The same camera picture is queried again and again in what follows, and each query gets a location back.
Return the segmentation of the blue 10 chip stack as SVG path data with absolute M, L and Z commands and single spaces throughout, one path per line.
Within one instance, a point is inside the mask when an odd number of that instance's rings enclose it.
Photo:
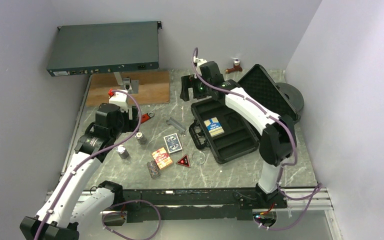
M 140 145 L 145 145 L 148 142 L 148 139 L 145 137 L 144 133 L 141 131 L 136 132 L 134 137 Z

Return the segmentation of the blue playing card deck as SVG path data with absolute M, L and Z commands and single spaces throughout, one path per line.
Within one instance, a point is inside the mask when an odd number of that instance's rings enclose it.
M 177 133 L 166 135 L 163 137 L 163 140 L 166 144 L 167 152 L 169 154 L 179 152 L 183 149 Z

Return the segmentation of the black poker set case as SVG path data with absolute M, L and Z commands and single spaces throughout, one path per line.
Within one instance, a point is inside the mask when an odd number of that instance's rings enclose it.
M 200 128 L 204 143 L 219 164 L 259 151 L 264 165 L 279 167 L 289 157 L 297 157 L 295 124 L 300 114 L 274 82 L 266 69 L 254 65 L 239 81 L 226 80 L 214 61 L 181 78 L 180 98 L 190 99 L 194 127 Z

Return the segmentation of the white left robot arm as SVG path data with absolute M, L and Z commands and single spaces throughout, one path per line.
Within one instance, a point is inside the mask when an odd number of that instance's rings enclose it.
M 77 202 L 107 154 L 118 147 L 116 139 L 122 133 L 129 133 L 128 138 L 132 138 L 141 120 L 137 106 L 128 110 L 119 104 L 103 103 L 98 107 L 95 121 L 79 138 L 69 167 L 52 195 L 35 216 L 21 221 L 19 228 L 25 239 L 77 240 L 101 211 L 117 210 L 123 205 L 123 186 L 108 180 L 100 183 L 83 203 Z

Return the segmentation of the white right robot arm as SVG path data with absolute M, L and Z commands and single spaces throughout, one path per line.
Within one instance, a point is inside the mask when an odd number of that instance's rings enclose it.
M 254 65 L 239 81 L 224 79 L 214 61 L 194 56 L 191 65 L 194 73 L 182 81 L 180 98 L 188 101 L 188 91 L 194 88 L 199 97 L 211 97 L 235 111 L 258 132 L 263 166 L 255 200 L 260 207 L 269 207 L 280 191 L 284 160 L 298 157 L 297 111 L 262 65 Z

